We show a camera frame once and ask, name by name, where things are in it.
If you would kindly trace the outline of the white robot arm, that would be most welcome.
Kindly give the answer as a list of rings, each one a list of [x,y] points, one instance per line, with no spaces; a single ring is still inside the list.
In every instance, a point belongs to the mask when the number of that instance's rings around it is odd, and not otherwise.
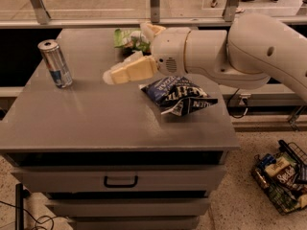
[[[307,101],[307,38],[264,14],[239,17],[230,29],[163,29],[143,23],[150,54],[134,53],[103,74],[108,84],[150,79],[155,73],[199,74],[230,87],[256,89],[275,79]]]

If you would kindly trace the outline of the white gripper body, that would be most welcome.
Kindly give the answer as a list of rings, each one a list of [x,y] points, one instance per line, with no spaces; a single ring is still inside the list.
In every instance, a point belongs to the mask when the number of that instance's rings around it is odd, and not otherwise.
[[[158,70],[169,76],[184,76],[184,53],[190,28],[168,28],[157,35],[151,43],[151,53]]]

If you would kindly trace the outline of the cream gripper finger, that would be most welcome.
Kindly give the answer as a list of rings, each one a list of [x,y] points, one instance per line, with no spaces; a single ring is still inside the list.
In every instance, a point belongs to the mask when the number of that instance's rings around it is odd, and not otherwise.
[[[165,27],[153,25],[152,23],[145,22],[140,24],[140,29],[143,35],[152,42],[154,38],[165,30]]]
[[[121,84],[129,81],[142,81],[152,78],[157,72],[157,66],[152,56],[144,56],[135,52],[123,62],[119,62],[103,73],[107,84]]]

